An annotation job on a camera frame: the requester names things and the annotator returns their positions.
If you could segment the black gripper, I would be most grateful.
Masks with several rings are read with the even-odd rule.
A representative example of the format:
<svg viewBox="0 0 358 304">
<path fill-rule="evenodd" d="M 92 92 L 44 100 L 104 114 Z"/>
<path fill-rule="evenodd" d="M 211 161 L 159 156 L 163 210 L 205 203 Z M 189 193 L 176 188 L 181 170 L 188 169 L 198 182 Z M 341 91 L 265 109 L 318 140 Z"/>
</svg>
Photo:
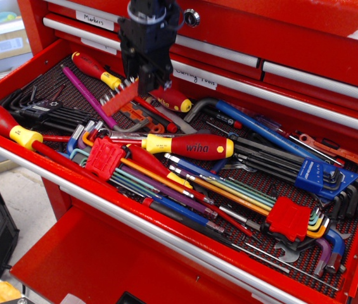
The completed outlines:
<svg viewBox="0 0 358 304">
<path fill-rule="evenodd" d="M 138 93 L 145 94 L 160 87 L 170 89 L 169 51 L 176 41 L 177 16 L 168 15 L 154 24 L 121 17 L 118 24 L 124 73 L 129 79 L 139 78 Z"/>
</svg>

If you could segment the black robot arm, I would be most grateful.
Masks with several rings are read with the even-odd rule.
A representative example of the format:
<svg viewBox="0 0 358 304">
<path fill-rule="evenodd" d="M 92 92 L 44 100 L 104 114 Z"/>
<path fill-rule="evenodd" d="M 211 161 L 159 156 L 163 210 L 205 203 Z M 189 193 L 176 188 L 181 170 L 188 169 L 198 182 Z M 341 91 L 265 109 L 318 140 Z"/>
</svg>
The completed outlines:
<svg viewBox="0 0 358 304">
<path fill-rule="evenodd" d="M 130 1 L 118 36 L 125 75 L 139 79 L 138 93 L 171 86 L 170 48 L 184 24 L 176 1 Z"/>
</svg>

